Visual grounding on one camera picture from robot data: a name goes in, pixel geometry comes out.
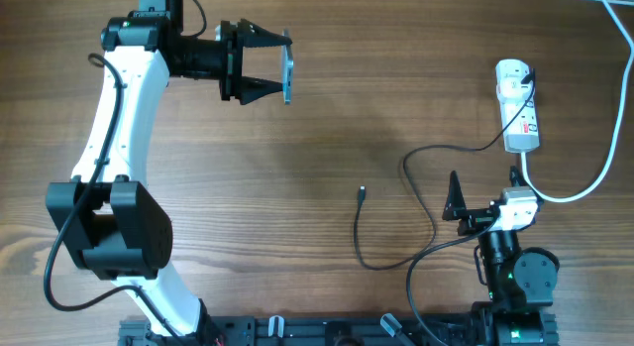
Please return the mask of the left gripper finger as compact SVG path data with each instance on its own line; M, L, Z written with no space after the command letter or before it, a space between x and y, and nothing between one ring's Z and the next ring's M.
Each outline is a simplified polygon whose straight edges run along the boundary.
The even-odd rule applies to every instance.
M247 105L264 96L282 90L281 82L244 76L240 83L239 101L242 105Z
M292 45L290 37L272 33L247 19L242 19L239 22L239 37L245 48L271 48Z

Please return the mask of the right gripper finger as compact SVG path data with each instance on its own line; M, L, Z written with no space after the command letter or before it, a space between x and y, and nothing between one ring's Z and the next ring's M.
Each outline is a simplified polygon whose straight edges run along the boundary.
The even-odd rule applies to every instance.
M517 166L511 166L509 169L509 181L513 187L524 187L528 186L527 181L522 175L522 172L518 169ZM543 204L544 199L532 188L532 191L536 195L537 203Z
M456 171L450 173L450 183L447 200L442 214L445 221L464 219L467 216L467 207L464 200L460 180Z

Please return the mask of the Galaxy S25 smartphone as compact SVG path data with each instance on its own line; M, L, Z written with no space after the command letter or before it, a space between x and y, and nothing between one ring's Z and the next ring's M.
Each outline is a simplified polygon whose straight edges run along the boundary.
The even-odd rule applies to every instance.
M282 96L286 105L291 104L294 60L291 45L285 45L281 51Z

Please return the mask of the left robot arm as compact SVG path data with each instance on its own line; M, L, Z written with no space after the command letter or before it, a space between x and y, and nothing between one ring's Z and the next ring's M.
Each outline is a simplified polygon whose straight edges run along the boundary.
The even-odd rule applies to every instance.
M139 0L110 19L100 53L103 86L85 149L66 182L52 183L46 207L81 270L127 293L146 316L129 326L158 345L220 345L225 338L171 263L172 225L147 189L147 160L160 99L174 77L215 80L223 100L249 104L291 94L292 40L249 20L224 21L213 39L183 31L184 0Z

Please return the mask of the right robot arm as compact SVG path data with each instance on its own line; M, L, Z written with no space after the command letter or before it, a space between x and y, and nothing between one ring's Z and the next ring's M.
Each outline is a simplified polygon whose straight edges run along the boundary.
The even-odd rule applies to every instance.
M559 259L550 251L522 248L518 234L532 226L542 199L516 167L511 185L488 207L467 208L459 177L450 173L442 218L459 222L461 237L476 237L475 263L489 301L476 302L468 313L467 345L558 345L554 303Z

